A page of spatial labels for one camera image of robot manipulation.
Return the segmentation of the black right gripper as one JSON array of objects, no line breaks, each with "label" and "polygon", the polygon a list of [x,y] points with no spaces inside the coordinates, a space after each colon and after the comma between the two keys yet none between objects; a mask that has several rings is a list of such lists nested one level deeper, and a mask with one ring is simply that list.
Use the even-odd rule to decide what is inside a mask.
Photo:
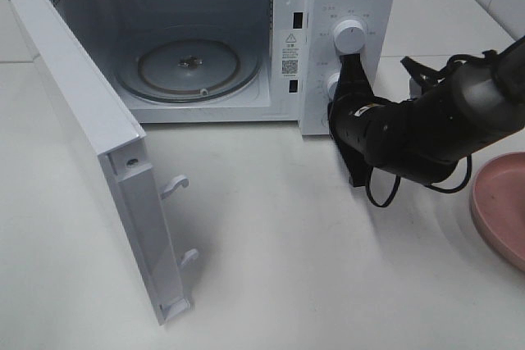
[{"label": "black right gripper", "polygon": [[372,168],[424,185],[448,178],[458,164],[456,160],[434,161],[410,145],[409,103],[374,98],[359,53],[342,55],[340,62],[328,123],[349,172],[350,185],[367,186]]}]

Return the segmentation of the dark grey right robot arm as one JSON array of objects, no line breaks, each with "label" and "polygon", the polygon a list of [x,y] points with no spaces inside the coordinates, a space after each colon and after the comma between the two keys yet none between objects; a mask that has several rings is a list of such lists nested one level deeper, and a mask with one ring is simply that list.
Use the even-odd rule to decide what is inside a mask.
[{"label": "dark grey right robot arm", "polygon": [[439,183],[461,159],[524,127],[522,39],[482,57],[454,55],[440,70],[404,57],[421,93],[402,102],[374,94],[359,55],[341,61],[328,121],[354,186],[372,168]]}]

